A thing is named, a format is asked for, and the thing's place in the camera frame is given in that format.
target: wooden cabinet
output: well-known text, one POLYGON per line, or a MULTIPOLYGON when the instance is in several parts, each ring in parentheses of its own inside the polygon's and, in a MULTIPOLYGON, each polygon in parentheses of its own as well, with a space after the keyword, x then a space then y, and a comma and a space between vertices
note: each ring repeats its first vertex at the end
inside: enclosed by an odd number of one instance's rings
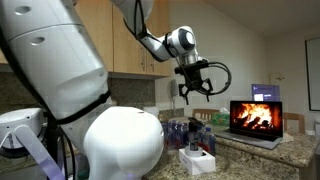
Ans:
POLYGON ((109 72, 113 71, 112 3, 106 0, 78 1, 76 11, 109 72))
POLYGON ((0 64, 8 64, 1 50, 0 50, 0 64))
MULTIPOLYGON (((147 20, 150 32, 160 37, 169 32, 169 7, 167 0, 155 0, 147 20)), ((121 12, 113 8, 114 72, 170 76, 171 61, 160 63, 128 31, 121 12)))

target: laptop screen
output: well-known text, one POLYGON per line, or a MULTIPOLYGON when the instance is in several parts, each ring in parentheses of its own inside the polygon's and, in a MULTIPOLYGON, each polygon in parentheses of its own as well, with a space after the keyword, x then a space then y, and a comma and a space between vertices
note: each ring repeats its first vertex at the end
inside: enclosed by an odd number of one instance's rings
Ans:
POLYGON ((230 129, 282 137, 282 103, 274 101, 231 101, 230 129))

